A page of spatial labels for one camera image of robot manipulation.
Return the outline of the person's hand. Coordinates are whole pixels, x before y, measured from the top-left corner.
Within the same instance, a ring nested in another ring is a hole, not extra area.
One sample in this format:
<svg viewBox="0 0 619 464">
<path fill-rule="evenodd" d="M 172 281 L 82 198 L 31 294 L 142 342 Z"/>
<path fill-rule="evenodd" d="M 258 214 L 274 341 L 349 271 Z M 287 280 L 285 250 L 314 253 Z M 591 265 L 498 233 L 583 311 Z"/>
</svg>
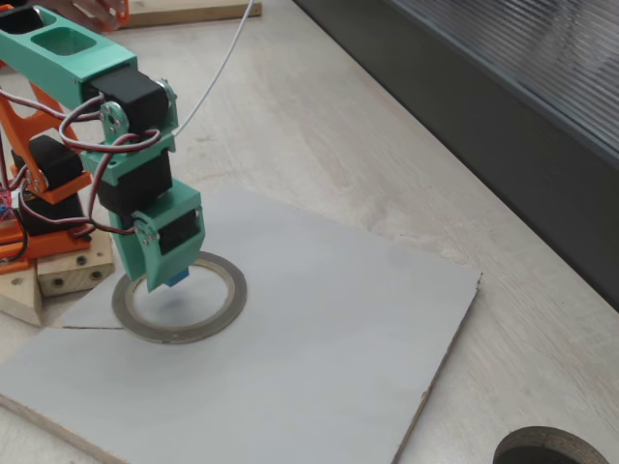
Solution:
<svg viewBox="0 0 619 464">
<path fill-rule="evenodd" d="M 121 28 L 129 19 L 129 4 L 121 0 L 84 0 L 72 4 L 105 32 Z"/>
</svg>

